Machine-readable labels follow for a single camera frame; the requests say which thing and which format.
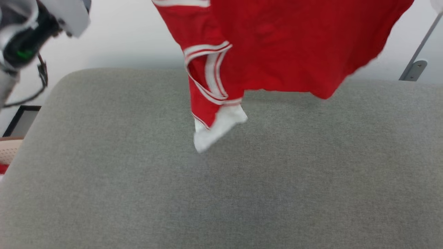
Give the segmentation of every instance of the metal bracket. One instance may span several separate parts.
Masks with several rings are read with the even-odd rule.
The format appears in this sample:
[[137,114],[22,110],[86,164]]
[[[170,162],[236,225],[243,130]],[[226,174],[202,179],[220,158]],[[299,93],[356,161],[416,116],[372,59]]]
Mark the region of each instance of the metal bracket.
[[411,72],[411,70],[413,68],[413,64],[414,64],[415,60],[417,60],[417,56],[420,54],[420,52],[423,49],[424,45],[426,44],[428,38],[431,36],[432,32],[434,31],[435,27],[437,26],[439,21],[442,19],[442,17],[443,17],[443,12],[440,13],[437,16],[437,18],[434,20],[434,23],[431,25],[431,28],[427,31],[425,37],[423,38],[423,41],[420,43],[420,46],[418,46],[417,51],[412,56],[411,60],[409,61],[408,65],[406,66],[406,68],[404,69],[403,73],[401,74],[401,76],[398,80],[406,80],[406,81],[411,80],[411,78],[410,78],[411,76],[407,77],[407,74],[409,74]]
[[417,81],[424,69],[427,66],[427,61],[414,62],[409,72],[406,74],[403,80],[405,81]]

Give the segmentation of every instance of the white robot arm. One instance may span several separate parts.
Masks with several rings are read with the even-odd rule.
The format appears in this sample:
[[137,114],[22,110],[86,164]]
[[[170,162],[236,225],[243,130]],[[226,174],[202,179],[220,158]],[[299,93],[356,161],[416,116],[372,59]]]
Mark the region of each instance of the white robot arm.
[[[0,109],[20,70],[50,37],[60,31],[81,36],[90,23],[90,7],[91,0],[0,0]],[[46,65],[41,63],[42,74]]]

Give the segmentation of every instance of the beige object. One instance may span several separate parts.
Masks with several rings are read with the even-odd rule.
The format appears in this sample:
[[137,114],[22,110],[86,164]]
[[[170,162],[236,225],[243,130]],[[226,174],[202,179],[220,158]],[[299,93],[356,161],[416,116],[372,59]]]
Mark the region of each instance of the beige object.
[[11,164],[16,155],[23,138],[2,138],[0,139],[0,163]]

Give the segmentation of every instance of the red shirt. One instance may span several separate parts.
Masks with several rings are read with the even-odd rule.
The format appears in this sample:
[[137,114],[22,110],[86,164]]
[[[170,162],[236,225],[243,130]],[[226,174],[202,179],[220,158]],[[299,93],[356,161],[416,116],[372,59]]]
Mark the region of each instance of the red shirt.
[[181,46],[194,117],[210,128],[249,89],[327,99],[383,49],[413,0],[153,0]]

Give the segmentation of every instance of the gray upholstery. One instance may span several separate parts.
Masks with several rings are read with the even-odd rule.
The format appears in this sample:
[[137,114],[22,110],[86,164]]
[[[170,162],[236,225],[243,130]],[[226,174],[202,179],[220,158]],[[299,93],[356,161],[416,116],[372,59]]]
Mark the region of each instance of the gray upholstery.
[[199,155],[183,71],[67,76],[0,183],[0,248],[443,248],[443,85],[243,107]]

